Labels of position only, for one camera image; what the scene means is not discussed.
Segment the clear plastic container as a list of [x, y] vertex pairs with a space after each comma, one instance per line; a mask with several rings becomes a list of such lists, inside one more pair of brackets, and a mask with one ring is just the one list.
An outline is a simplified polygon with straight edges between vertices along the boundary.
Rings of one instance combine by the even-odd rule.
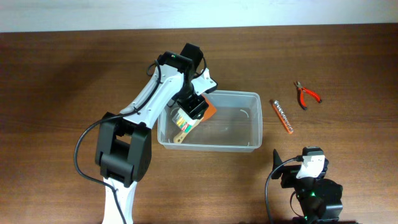
[[262, 108], [257, 93], [216, 90], [205, 96], [216, 113], [190, 131], [181, 143], [172, 117], [178, 106], [166, 106], [157, 120], [157, 140], [166, 149], [252, 152], [262, 144]]

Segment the clear case coloured screwdriver bits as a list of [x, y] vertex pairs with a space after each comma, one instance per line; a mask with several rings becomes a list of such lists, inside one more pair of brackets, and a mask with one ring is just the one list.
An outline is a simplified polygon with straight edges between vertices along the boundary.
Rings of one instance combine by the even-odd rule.
[[189, 133], [196, 125], [201, 122], [201, 119], [192, 119], [183, 109], [179, 108], [176, 114], [172, 117], [172, 121], [183, 133]]

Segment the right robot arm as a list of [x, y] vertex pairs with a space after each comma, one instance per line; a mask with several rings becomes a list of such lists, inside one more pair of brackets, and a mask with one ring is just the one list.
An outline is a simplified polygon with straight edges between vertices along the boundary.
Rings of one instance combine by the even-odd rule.
[[307, 146], [301, 155], [282, 161], [273, 150], [273, 166], [267, 183], [280, 179], [283, 189], [293, 189], [291, 198], [296, 198], [302, 214], [293, 217], [293, 223], [337, 223], [343, 209], [341, 202], [343, 186], [326, 179], [329, 160], [321, 148]]

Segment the orange scraper wooden handle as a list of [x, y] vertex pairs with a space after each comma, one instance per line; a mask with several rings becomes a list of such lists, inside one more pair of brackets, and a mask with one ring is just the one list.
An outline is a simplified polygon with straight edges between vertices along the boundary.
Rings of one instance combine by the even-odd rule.
[[[214, 105], [209, 101], [209, 99], [208, 99], [205, 95], [202, 95], [202, 96], [204, 97], [205, 101], [208, 103], [208, 108], [206, 109], [204, 115], [200, 118], [200, 119], [201, 119], [201, 122], [210, 119], [210, 118], [216, 113], [216, 108], [214, 107]], [[183, 133], [183, 132], [180, 130], [180, 132], [179, 132], [179, 133], [174, 137], [174, 139], [173, 139], [174, 143], [176, 143], [176, 144], [181, 144], [181, 143], [183, 142], [183, 140], [187, 137], [187, 135], [188, 135], [189, 133]]]

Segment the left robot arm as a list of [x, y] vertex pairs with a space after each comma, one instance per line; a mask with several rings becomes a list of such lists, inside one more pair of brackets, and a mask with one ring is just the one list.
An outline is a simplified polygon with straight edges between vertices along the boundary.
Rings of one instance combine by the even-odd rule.
[[155, 60], [152, 77], [139, 95], [118, 114], [106, 113], [100, 121], [95, 163], [106, 187], [103, 223], [132, 223], [137, 183], [152, 157], [151, 131], [169, 102], [177, 104], [177, 124], [189, 131], [202, 121], [210, 106], [204, 94], [216, 90], [203, 52], [186, 45], [175, 54], [165, 52]]

